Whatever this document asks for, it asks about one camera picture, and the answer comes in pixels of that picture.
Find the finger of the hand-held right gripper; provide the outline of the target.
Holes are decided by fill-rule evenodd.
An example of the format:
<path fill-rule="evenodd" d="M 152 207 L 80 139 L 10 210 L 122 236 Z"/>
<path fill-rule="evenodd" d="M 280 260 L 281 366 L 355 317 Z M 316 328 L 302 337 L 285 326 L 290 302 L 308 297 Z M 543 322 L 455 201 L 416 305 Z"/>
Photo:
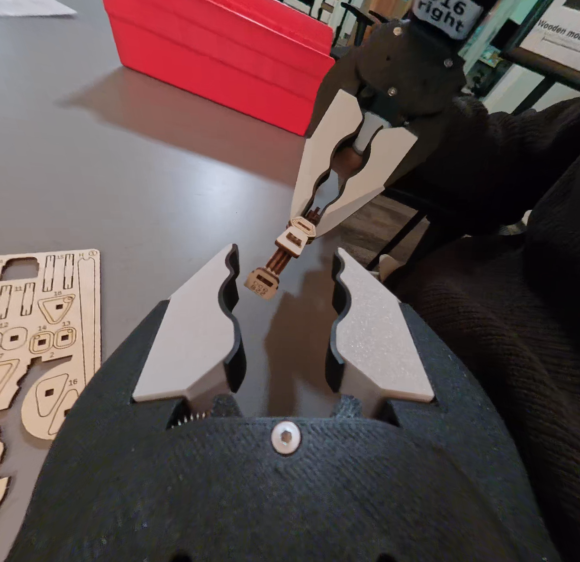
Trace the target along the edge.
<path fill-rule="evenodd" d="M 356 97 L 340 89 L 304 145 L 289 213 L 290 225 L 299 217 L 306 217 L 319 183 L 330 173 L 337 145 L 351 137 L 362 122 L 363 114 Z"/>
<path fill-rule="evenodd" d="M 317 236 L 330 232 L 379 195 L 416 141 L 417 136 L 403 127 L 377 131 L 369 143 L 366 164 L 345 181 L 338 197 L 326 207 L 316 227 Z"/>

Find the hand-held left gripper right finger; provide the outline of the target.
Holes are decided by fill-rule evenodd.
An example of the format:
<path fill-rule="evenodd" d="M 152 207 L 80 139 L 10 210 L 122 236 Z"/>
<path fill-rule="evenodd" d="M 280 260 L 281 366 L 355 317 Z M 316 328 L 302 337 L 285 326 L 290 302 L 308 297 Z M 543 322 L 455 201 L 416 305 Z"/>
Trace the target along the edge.
<path fill-rule="evenodd" d="M 333 256 L 332 279 L 337 318 L 325 360 L 331 390 L 360 401 L 367 418 L 387 400 L 435 399 L 398 298 L 342 248 Z"/>

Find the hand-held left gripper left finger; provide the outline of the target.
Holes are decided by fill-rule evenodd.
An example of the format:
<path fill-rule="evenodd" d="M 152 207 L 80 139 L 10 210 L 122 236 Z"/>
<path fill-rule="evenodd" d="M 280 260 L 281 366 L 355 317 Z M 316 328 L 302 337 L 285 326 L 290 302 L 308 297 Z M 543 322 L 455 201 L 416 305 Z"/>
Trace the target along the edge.
<path fill-rule="evenodd" d="M 169 298 L 134 389 L 135 402 L 212 402 L 246 374 L 238 303 L 238 246 L 228 244 Z"/>

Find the wooden axle assembly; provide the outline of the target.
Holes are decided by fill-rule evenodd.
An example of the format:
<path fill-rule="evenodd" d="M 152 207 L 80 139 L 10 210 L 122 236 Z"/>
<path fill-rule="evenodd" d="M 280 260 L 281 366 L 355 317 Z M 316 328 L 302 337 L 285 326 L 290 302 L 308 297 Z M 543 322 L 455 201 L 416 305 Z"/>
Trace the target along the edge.
<path fill-rule="evenodd" d="M 292 258 L 298 258 L 305 247 L 316 238 L 316 224 L 320 221 L 320 208 L 310 210 L 306 217 L 289 220 L 286 229 L 276 239 L 277 250 L 264 267 L 253 270 L 244 286 L 264 300 L 270 300 L 279 288 L 279 276 Z"/>

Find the person's right forearm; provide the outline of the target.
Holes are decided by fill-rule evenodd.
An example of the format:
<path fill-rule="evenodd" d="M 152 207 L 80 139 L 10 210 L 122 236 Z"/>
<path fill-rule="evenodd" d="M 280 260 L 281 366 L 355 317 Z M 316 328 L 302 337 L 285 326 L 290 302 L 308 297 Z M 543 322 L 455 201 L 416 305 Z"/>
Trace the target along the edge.
<path fill-rule="evenodd" d="M 520 115 L 453 103 L 438 147 L 392 188 L 427 204 L 430 224 L 462 236 L 514 224 L 557 183 L 579 187 L 579 98 Z"/>

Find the grey desk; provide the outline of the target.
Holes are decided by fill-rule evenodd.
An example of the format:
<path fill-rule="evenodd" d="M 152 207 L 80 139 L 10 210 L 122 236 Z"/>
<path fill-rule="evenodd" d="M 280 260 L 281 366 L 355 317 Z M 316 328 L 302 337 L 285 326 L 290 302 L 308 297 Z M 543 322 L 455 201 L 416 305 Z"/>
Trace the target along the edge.
<path fill-rule="evenodd" d="M 1 254 L 100 251 L 102 359 L 226 245 L 240 254 L 245 416 L 329 416 L 338 229 L 265 301 L 243 286 L 288 222 L 304 140 L 120 63 L 102 0 L 1 18 Z"/>

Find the black office chair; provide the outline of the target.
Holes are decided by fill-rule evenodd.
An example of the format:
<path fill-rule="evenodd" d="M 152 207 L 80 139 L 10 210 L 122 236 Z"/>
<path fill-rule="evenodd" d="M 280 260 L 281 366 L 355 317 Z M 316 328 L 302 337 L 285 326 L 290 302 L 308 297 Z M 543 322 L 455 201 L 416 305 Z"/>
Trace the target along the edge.
<path fill-rule="evenodd" d="M 378 23 L 388 23 L 390 21 L 389 18 L 377 12 L 371 10 L 369 13 L 366 13 L 348 2 L 341 2 L 340 6 L 343 7 L 345 14 L 352 14 L 356 20 L 354 38 L 352 40 L 353 46 L 360 46 L 363 43 L 368 28 Z"/>

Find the person's black sweater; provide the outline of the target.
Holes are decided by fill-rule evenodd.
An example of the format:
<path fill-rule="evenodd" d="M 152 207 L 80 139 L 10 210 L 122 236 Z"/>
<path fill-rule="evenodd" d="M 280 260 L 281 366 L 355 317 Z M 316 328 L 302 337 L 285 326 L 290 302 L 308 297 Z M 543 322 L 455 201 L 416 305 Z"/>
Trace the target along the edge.
<path fill-rule="evenodd" d="M 480 382 L 562 559 L 579 561 L 579 160 L 525 232 L 455 240 L 386 284 Z"/>

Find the red plastic bin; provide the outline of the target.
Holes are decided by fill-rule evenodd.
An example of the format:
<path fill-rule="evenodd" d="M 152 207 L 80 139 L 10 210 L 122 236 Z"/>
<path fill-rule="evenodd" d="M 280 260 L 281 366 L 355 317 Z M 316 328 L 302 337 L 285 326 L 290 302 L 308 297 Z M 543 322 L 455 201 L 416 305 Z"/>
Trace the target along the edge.
<path fill-rule="evenodd" d="M 201 92 L 193 86 L 195 73 L 222 71 L 313 100 L 334 64 L 329 55 L 252 22 L 244 28 L 250 33 L 237 37 L 176 15 L 109 18 L 125 66 L 190 92 Z"/>
<path fill-rule="evenodd" d="M 303 135 L 310 121 L 320 82 L 286 63 L 256 52 L 232 62 L 149 33 L 117 48 L 128 68 L 265 123 Z"/>
<path fill-rule="evenodd" d="M 332 29 L 277 0 L 103 0 L 108 15 L 166 38 L 179 36 L 178 22 L 218 35 L 249 40 L 267 30 L 319 54 L 329 55 Z"/>

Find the punched-out wooden puzzle sheet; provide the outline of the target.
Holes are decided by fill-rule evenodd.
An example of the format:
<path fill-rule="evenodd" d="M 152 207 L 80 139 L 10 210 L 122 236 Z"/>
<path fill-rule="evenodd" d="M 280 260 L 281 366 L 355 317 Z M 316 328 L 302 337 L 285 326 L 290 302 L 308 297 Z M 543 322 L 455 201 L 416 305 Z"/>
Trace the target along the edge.
<path fill-rule="evenodd" d="M 62 361 L 31 385 L 21 405 L 26 431 L 53 440 L 101 366 L 98 249 L 1 256 L 32 258 L 34 278 L 1 281 L 1 410 L 8 409 L 35 360 Z"/>

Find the wall poster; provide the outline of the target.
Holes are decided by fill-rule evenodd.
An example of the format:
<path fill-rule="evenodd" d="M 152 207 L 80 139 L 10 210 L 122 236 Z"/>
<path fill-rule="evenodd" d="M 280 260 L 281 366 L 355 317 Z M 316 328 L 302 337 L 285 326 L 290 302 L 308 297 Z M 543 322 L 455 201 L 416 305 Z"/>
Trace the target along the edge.
<path fill-rule="evenodd" d="M 520 46 L 579 71 L 579 0 L 554 0 Z"/>

